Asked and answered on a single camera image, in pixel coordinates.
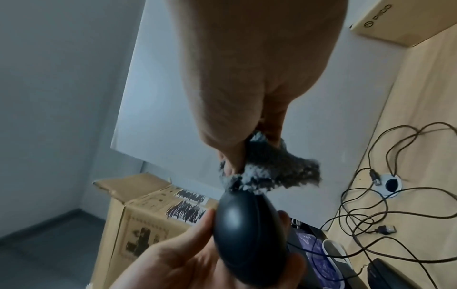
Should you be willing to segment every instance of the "white round object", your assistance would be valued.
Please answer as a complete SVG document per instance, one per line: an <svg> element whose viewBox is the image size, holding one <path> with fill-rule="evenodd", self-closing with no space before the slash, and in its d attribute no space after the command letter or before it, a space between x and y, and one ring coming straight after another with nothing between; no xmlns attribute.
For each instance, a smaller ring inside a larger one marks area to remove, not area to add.
<svg viewBox="0 0 457 289"><path fill-rule="evenodd" d="M380 176L381 178L381 185L374 187L373 189L377 190L381 195L386 198L393 198L398 195L399 190L402 190L403 186L401 183L401 179L399 176L395 175L392 176L391 174L384 174Z"/></svg>

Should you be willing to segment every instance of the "wooden desk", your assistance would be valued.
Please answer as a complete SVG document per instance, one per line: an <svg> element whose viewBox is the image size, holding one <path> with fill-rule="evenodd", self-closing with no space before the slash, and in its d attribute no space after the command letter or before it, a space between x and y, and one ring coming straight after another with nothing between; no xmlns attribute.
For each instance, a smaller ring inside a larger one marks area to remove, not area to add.
<svg viewBox="0 0 457 289"><path fill-rule="evenodd" d="M408 50L372 141L384 130L397 125L422 127L435 121L457 126L457 25ZM384 136L375 146L372 162L377 172L388 173L386 151L411 133L413 131L409 129L396 130ZM367 156L364 157L361 168L366 166ZM420 136L400 156L398 174L403 180L404 188L433 186L457 193L457 137L451 130ZM371 183L368 172L360 176L355 180L353 187L368 187ZM361 191L353 191L348 194L348 198L360 193ZM349 203L348 207L367 207L379 200L378 195L369 193L361 200ZM457 211L455 201L444 193L433 190L401 192L388 203L390 210L440 216ZM439 220L391 214L386 217L383 224L394 225L398 232L391 236L403 242L419 259L457 256L457 219ZM332 224L328 237L341 242L348 253L359 249L352 238L341 231L337 222ZM377 234L360 236L363 244L377 238ZM400 245L391 240L381 241L372 249L386 254L411 257ZM423 289L433 288L419 264L383 259L399 268ZM351 261L355 270L368 264L363 254L351 258ZM457 288L457 262L426 264L425 267L440 289ZM366 270L361 277L366 281Z"/></svg>

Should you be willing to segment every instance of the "purple plastic bag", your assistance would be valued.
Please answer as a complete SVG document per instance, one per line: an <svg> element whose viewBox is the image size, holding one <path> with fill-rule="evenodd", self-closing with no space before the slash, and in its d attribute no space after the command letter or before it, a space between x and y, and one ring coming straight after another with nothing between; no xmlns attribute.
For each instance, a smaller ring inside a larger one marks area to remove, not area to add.
<svg viewBox="0 0 457 289"><path fill-rule="evenodd" d="M303 249L313 251L318 254L325 254L322 249L322 241L317 240L316 237L306 233L297 232L298 239ZM313 268L317 278L320 281L322 287L329 289L340 289L340 281L331 281L331 280L340 280L338 273L333 268L330 261L327 257L315 255L309 252L306 252L306 256L309 260L311 267Z"/></svg>

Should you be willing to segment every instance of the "cable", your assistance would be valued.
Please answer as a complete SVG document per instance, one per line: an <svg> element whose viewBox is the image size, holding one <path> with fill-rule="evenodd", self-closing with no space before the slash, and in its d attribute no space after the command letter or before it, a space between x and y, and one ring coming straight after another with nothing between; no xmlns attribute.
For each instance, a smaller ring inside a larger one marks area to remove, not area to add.
<svg viewBox="0 0 457 289"><path fill-rule="evenodd" d="M445 126L445 128L439 128L439 129L424 131L425 129L427 129L427 128L431 127L431 126L436 126L436 125L443 125L443 126ZM413 126L410 126L410 125L399 125L399 126L392 127L390 129L382 132L376 138L376 140L373 142L373 144L370 146L370 148L369 148L369 150L367 152L368 167L361 168L361 169L356 171L356 173L352 177L352 180L351 180L348 188L345 191L343 191L343 193L341 194L341 204L340 204L340 206L339 206L339 208L337 210L337 215L335 217L327 220L320 227L320 229L323 229L328 223L330 223L330 222L332 222L332 221L337 219L338 220L338 224L341 227L341 230L345 234L347 234L347 235L352 237L354 242L360 247L360 250L358 250L358 251L356 251L354 253L351 253L351 254L347 254L345 256L331 256L331 255L327 255L327 254L315 253L313 250L307 250L307 249L304 249L304 248L301 248L301 247L298 247L298 246L295 246L295 245L289 243L289 245L311 254L311 261L315 265L315 268L318 271L318 273L323 278L325 278L327 280L330 280L330 281L337 281L337 282L338 281L346 281L349 278L353 278L353 277L359 276L362 273L363 268L361 269L360 272L356 273L354 276L345 277L345 278L343 278L341 280L329 279L329 278L325 277L319 271L318 267L315 264L314 258L313 258L314 255L328 257L328 258L350 258L350 257L353 257L353 256L357 256L357 255L359 255L361 253L364 253L366 255L366 257L368 258L369 262L371 263L372 260L371 260L370 256L368 255L368 253L371 253L371 254L374 254L374 255L383 256L383 257L387 257L387 258L392 258L392 259L398 259L398 260L407 261L407 262L418 263L421 266L421 268L424 270L425 274L427 275L428 279L432 283L433 287L435 289L438 289L438 287L437 287L435 281L433 280L433 278L431 277L430 273L424 267L424 264L439 264L439 263L447 263L447 262L457 261L457 256L450 257L450 258L445 258L445 259L436 259L436 260L418 259L412 253L412 251L409 250L403 243L401 243L399 240L397 240L397 239L395 239L395 238L393 238L391 236L382 236L382 237L377 238L376 240L374 240L373 242L371 242L371 243L369 243L367 245L363 245L360 242L359 238L358 238L360 235L365 234L365 233L368 233L368 234L374 234L374 233L391 234L391 233L393 233L394 232L393 230L392 231L388 231L387 228L384 228L383 226L379 226L377 229L372 229L375 224L378 224L379 222L383 221L388 214L402 214L402 215L410 215L410 216L417 216L417 217L431 218L431 219L453 219L453 218L457 217L457 209L456 209L455 213L453 213L451 215L448 215L448 216L434 216L434 215L427 215L427 214L421 214L421 213L415 213L415 212L397 211L397 210L391 211L391 210L389 210L389 206L388 206L387 200L391 196L393 196L394 194L398 194L398 193L404 193L404 192L420 190L420 189L429 189L429 190L436 190L436 191L443 192L443 193L447 194L449 197L451 197L457 203L457 195L455 195L455 194L453 194L453 193L451 193L451 192L449 192L449 191L447 191L445 189L436 188L436 187L413 187L413 188L407 188L407 189L401 189L401 190L395 191L392 194L390 194L389 196L384 197L378 191L373 189L373 184L374 183L372 183L369 186L369 188L351 188L353 183L354 183L354 180L356 179L356 177L360 173L362 173L364 171L369 171L371 179L373 180L373 182L375 182L377 180L377 178L379 178L379 174L373 169L373 162L372 162L372 159L371 159L371 154L373 152L373 148L379 142L379 140L383 136L385 136L387 133L395 131L395 130L398 130L398 129L403 129L403 128L411 129L415 133L402 138L401 140L396 142L392 147L390 147L390 149L387 151L387 153L385 155L385 161L386 161L386 165L387 165L387 168L389 170L389 173L392 176L395 176L398 173L398 158L399 158L401 152L404 152L407 147L412 145L418 139L419 136L422 136L422 135L425 135L425 134L428 134L428 133L431 133L431 132L435 132L435 131L441 131L441 130L452 130L454 132L454 134L457 136L457 129L454 126L452 126L452 125L450 125L448 123L440 121L440 122L433 122L433 123L427 124L427 125L421 127L420 129L418 129L416 127L413 127ZM389 161L389 157L390 157L390 154L392 153L392 151L395 150L395 149L398 149L398 151L395 153L395 155L393 157L393 165L391 165L391 163ZM358 195L355 198L352 198L352 199L349 199L349 200L345 200L346 197L347 197L347 194L350 191L360 190L360 189L364 190L360 195ZM358 200L359 198L365 196L369 192L374 192L374 193L378 194L380 196L381 200L379 202L375 203L374 205L369 206L369 207L347 210L347 208L346 208L346 204L347 203L355 201L355 200ZM360 210L367 210L367 209L375 208L376 206L378 206L380 204L384 204L384 207L385 207L384 210L382 210L381 212L374 213L374 214L371 214L371 215L355 214L354 213L354 212L360 211ZM345 220L345 223L346 223L347 227L350 229L351 232L347 232L343 228L343 225L341 223L341 219L343 219L343 218ZM353 227L350 225L349 220L351 220L352 223L354 224ZM398 243L400 246L402 246L409 253L409 255L411 255L412 258L405 258L405 257L400 257L400 256L389 255L389 254L377 252L377 251L374 251L374 250L370 249L370 247L372 247L376 243L378 243L378 242L380 242L382 240L385 240L385 239L393 240L396 243ZM314 249L314 246L315 246L316 242L317 242L317 238L315 238L315 241L314 241L314 244L312 246L312 249Z"/></svg>

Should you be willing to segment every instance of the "fuzzy gray cloth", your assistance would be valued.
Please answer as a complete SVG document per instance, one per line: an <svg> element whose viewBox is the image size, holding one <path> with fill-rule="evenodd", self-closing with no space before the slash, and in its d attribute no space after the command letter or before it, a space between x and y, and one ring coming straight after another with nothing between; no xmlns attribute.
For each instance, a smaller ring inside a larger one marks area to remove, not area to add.
<svg viewBox="0 0 457 289"><path fill-rule="evenodd" d="M246 165L241 174L227 177L225 162L220 166L220 180L225 190L262 194L278 187L295 187L308 183L319 185L319 164L312 159L296 157L286 150L284 140L277 149L260 132L246 141Z"/></svg>

